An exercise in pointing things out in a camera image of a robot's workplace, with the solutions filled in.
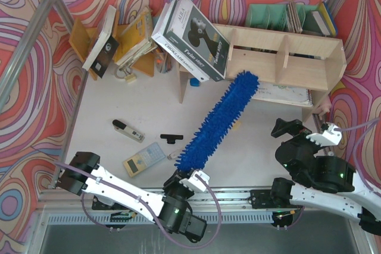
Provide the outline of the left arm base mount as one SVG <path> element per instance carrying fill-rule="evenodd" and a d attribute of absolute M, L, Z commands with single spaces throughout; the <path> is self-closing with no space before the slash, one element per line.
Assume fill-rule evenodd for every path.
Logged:
<path fill-rule="evenodd" d="M 92 201 L 93 210 L 117 210 L 119 206 L 113 200 L 107 199 L 102 196 L 93 196 Z"/>

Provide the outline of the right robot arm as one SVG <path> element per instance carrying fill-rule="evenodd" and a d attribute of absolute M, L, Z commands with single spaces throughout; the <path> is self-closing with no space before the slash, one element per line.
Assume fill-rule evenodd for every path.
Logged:
<path fill-rule="evenodd" d="M 314 133 L 300 120 L 276 120 L 271 136 L 290 134 L 275 151 L 275 159 L 291 179 L 275 178 L 271 200 L 279 205 L 300 205 L 340 215 L 358 223 L 362 230 L 380 235 L 380 188 L 363 177 L 358 165 L 319 150 L 338 145 L 343 130 L 324 123 Z"/>

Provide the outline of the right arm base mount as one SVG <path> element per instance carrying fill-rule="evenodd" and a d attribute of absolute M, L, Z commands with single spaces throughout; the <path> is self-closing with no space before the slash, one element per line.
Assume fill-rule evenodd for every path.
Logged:
<path fill-rule="evenodd" d="M 281 199 L 273 199 L 270 197 L 270 189 L 252 189 L 250 190 L 248 202 L 253 209 L 299 209 L 301 205 L 292 205 Z"/>

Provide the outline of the blue microfiber duster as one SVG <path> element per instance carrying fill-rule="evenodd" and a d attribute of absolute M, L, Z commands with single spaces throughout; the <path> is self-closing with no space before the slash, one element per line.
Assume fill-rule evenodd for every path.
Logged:
<path fill-rule="evenodd" d="M 239 73 L 208 113 L 193 139 L 185 146 L 174 166 L 178 171 L 202 170 L 209 157 L 242 115 L 256 94 L 259 78 L 249 71 Z"/>

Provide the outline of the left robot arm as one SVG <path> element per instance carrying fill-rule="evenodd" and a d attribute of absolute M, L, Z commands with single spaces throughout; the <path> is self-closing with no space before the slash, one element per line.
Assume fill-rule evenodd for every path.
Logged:
<path fill-rule="evenodd" d="M 207 189 L 209 176 L 201 170 L 175 171 L 164 183 L 163 194 L 134 186 L 107 171 L 100 157 L 92 152 L 77 152 L 69 164 L 57 162 L 63 173 L 57 187 L 75 195 L 90 194 L 124 206 L 166 233 L 184 235 L 192 243 L 203 238 L 207 222 L 193 214 L 188 202 L 195 193 Z"/>

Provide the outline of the black T-shaped plastic part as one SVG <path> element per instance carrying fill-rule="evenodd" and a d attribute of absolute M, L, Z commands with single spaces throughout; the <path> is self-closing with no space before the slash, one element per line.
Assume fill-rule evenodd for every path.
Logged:
<path fill-rule="evenodd" d="M 177 140 L 183 140 L 183 135 L 181 134 L 160 134 L 161 139 L 165 139 L 167 144 L 173 145 Z"/>

